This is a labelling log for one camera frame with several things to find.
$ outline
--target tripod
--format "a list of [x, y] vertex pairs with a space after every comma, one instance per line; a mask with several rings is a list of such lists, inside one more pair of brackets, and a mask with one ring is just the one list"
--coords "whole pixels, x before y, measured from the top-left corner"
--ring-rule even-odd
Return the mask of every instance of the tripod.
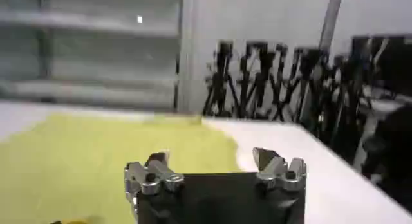
[[[283, 110], [286, 106], [289, 106], [290, 101], [292, 99], [292, 95], [293, 95], [298, 83], [300, 82], [299, 79], [295, 79], [295, 76], [296, 76], [296, 71], [297, 71], [298, 64], [300, 63], [300, 60], [301, 60], [301, 56], [302, 56], [302, 49], [300, 49], [300, 48], [295, 49], [294, 50], [294, 59], [293, 59], [293, 63], [292, 63], [292, 68], [290, 70], [290, 75], [289, 75], [288, 80], [283, 79], [283, 68], [281, 68], [279, 66], [279, 70], [278, 70], [278, 73], [277, 73], [277, 81], [281, 82], [281, 85], [285, 86], [286, 95], [285, 95], [283, 100], [281, 100], [280, 96], [278, 96], [279, 100], [276, 103], [277, 110], [276, 110], [275, 115], [272, 117], [272, 120], [280, 119], [280, 121], [282, 121], [282, 122], [285, 121], [285, 118], [284, 118], [284, 115], [283, 115]], [[280, 94], [281, 85], [279, 86], [279, 84], [278, 85], [272, 84], [272, 88], [274, 88], [273, 89], [274, 90], [274, 97], [275, 97], [275, 94], [277, 94], [277, 95]]]
[[208, 95], [203, 107], [203, 115], [230, 117], [231, 112], [225, 111], [226, 102], [226, 83], [232, 92], [236, 111], [239, 113], [240, 106], [238, 96], [233, 86], [231, 75], [228, 73], [228, 67], [232, 58], [233, 43], [219, 42], [218, 53], [216, 55], [216, 71], [211, 79], [207, 79], [209, 83]]
[[269, 51], [268, 44], [266, 42], [256, 43], [254, 47], [259, 49], [260, 71], [256, 73], [254, 84], [252, 89], [249, 91], [250, 97], [254, 92], [250, 114], [252, 118], [266, 119], [266, 116], [261, 113], [257, 113], [257, 110], [262, 110], [266, 84], [268, 80], [270, 80], [270, 69], [273, 66], [273, 60], [275, 59], [276, 52]]

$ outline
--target white wall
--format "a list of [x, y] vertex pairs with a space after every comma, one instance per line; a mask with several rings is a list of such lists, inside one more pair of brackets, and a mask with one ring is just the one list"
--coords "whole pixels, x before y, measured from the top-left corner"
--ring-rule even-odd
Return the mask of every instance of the white wall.
[[412, 33], [411, 0], [342, 0], [332, 51], [348, 52], [354, 35]]
[[[219, 39], [235, 39], [243, 53], [247, 39], [318, 46], [329, 0], [195, 0], [193, 69], [189, 108], [199, 113], [207, 96], [206, 63]], [[290, 60], [285, 66], [288, 75]], [[233, 71], [238, 71], [234, 64]]]

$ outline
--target yellow cloth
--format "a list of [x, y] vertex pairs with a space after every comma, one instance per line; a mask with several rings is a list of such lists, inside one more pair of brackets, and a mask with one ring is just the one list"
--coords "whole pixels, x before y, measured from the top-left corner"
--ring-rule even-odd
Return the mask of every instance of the yellow cloth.
[[179, 173], [238, 171], [236, 144], [200, 119], [52, 115], [0, 143], [0, 223], [134, 223], [123, 168], [169, 150]]

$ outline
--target metal frame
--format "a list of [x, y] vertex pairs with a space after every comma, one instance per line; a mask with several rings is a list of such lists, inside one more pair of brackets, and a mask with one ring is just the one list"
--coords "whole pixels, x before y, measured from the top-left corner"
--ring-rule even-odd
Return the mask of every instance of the metal frame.
[[177, 111], [179, 113], [190, 113], [189, 98], [191, 93], [191, 78], [193, 65], [193, 31], [194, 31], [194, 0], [182, 0], [181, 13], [181, 39], [180, 56], [178, 68], [178, 95]]
[[[335, 25], [339, 14], [339, 8], [341, 7], [341, 1], [342, 0], [329, 0], [328, 8], [326, 9], [324, 17], [321, 39], [319, 41], [319, 47], [323, 50], [330, 50], [333, 34], [335, 33]], [[309, 90], [306, 89], [299, 121], [305, 119], [310, 113], [310, 96]]]

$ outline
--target table surface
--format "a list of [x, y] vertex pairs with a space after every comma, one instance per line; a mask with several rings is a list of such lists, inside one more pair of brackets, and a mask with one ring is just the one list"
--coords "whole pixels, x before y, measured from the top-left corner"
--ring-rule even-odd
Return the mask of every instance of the table surface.
[[[78, 106], [50, 106], [0, 101], [0, 140], [26, 131], [50, 113], [87, 114], [144, 120], [155, 113], [113, 111]], [[253, 147], [277, 151], [290, 161], [301, 157], [308, 165], [305, 223], [412, 223], [412, 216], [381, 190], [356, 173], [303, 128], [293, 124], [204, 118], [203, 123], [233, 137], [237, 163], [256, 171]]]

